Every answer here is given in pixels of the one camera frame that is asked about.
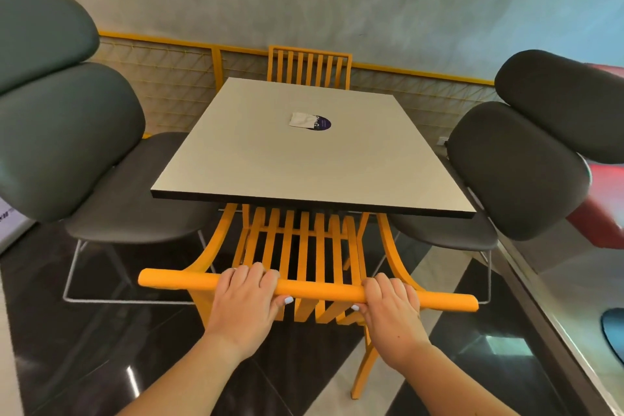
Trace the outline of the person's left hand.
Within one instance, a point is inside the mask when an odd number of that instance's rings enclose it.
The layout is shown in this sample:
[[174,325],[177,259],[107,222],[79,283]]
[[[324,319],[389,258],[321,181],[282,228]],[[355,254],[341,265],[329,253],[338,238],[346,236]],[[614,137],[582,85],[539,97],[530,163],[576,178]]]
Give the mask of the person's left hand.
[[279,311],[273,299],[280,274],[260,262],[225,270],[218,280],[205,334],[222,335],[237,346],[243,360],[266,339]]

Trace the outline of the person's right hand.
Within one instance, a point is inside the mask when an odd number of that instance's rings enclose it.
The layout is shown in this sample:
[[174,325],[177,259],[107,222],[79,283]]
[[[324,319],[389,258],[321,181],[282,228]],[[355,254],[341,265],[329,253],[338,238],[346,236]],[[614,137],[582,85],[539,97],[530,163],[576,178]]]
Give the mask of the person's right hand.
[[420,318],[415,289],[379,273],[363,281],[368,313],[362,314],[371,342],[384,362],[401,373],[411,349],[431,344]]

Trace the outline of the yellow slatted wooden chair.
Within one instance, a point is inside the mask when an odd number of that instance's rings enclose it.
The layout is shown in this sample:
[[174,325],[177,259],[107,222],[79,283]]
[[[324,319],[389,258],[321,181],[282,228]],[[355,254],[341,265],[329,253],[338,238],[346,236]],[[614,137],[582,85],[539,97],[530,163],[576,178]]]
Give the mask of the yellow slatted wooden chair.
[[352,64],[347,53],[271,45],[267,80],[350,90]]
[[[227,205],[206,250],[191,265],[183,270],[144,269],[138,277],[138,283],[144,287],[188,291],[205,329],[222,275],[208,269],[223,244],[237,207],[236,204]],[[284,225],[281,225],[278,209],[272,209],[266,218],[266,209],[259,207],[250,221],[249,208],[243,205],[243,231],[231,268],[260,262],[266,270],[277,270],[280,278],[275,294],[294,298],[296,322],[314,318],[317,324],[363,324],[366,350],[351,391],[353,398],[360,397],[372,365],[380,356],[371,342],[362,314],[351,309],[355,303],[366,303],[363,233],[370,214],[364,213],[357,226],[350,215],[340,219],[333,214],[326,224],[325,215],[318,213],[310,224],[310,214],[301,213],[297,226],[294,211],[286,212]],[[479,309],[472,295],[427,292],[418,284],[413,288],[420,310],[474,312]]]

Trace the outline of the person's left forearm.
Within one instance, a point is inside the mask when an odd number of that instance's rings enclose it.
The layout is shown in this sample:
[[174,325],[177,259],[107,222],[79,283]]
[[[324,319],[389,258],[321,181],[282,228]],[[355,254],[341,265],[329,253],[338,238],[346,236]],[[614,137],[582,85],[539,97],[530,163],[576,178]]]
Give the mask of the person's left forearm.
[[117,416],[210,416],[242,360],[237,346],[207,333]]

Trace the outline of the person's right forearm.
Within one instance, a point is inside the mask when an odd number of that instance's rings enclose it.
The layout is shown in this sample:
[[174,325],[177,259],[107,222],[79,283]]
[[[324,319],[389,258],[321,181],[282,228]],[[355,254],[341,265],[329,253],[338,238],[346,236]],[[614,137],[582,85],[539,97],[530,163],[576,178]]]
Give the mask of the person's right forearm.
[[411,349],[400,372],[431,416],[519,416],[431,344]]

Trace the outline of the square grey table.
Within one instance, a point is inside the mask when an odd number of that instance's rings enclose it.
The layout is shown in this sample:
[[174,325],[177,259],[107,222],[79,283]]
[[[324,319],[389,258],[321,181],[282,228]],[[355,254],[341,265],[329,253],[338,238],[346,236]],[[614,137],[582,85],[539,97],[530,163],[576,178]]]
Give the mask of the square grey table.
[[[288,125],[293,112],[331,121]],[[471,202],[391,95],[229,78],[155,198],[470,218]]]

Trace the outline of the white paper napkin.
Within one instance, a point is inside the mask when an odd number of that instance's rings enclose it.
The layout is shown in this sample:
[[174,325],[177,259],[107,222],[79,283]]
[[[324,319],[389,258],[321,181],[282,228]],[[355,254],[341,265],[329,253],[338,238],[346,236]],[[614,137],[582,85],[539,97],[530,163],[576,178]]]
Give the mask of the white paper napkin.
[[305,112],[293,112],[288,123],[289,126],[303,129],[316,129],[318,116]]

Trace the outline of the grey table with blue sticker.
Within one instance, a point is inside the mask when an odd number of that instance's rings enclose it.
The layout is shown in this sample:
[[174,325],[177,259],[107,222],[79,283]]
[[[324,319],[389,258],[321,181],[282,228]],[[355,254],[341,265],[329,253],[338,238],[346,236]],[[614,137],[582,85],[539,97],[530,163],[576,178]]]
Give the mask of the grey table with blue sticker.
[[550,342],[590,413],[624,416],[624,363],[606,341],[601,317],[624,309],[624,249],[599,248],[563,220],[536,238],[518,241],[498,231],[497,251],[547,322]]

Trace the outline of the dark grey cushioned chair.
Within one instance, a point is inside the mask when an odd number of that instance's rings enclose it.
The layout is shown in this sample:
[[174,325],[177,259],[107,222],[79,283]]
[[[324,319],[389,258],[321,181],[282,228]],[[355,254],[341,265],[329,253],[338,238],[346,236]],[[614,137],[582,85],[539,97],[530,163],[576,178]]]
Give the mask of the dark grey cushioned chair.
[[438,158],[475,206],[472,218],[377,214],[389,266],[417,287],[394,242],[399,234],[446,249],[478,252],[487,261],[497,231],[533,239],[566,218],[588,195],[587,160],[624,163],[624,76],[573,59],[528,49],[496,73],[501,102],[469,110]]

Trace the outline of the red cushioned seat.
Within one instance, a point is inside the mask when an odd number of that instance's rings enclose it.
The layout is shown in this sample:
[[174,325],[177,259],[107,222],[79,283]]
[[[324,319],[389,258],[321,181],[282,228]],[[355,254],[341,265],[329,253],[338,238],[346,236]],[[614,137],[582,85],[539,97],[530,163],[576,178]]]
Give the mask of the red cushioned seat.
[[624,249],[624,163],[588,160],[591,186],[566,220],[595,247]]

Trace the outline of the dark green cushioned chair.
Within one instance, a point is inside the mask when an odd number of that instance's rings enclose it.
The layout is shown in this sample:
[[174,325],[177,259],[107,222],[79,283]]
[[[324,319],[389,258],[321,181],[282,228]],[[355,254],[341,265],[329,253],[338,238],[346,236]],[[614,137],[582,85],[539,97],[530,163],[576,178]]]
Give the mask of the dark green cushioned chair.
[[[155,199],[151,187],[187,133],[143,138],[145,116],[129,81],[89,62],[100,45],[75,0],[0,0],[0,198],[29,219],[61,221],[77,239],[62,298],[80,304],[175,304],[119,300],[129,277],[114,244],[157,244],[203,228],[214,202]],[[73,299],[81,252],[103,245],[122,284],[110,299]]]

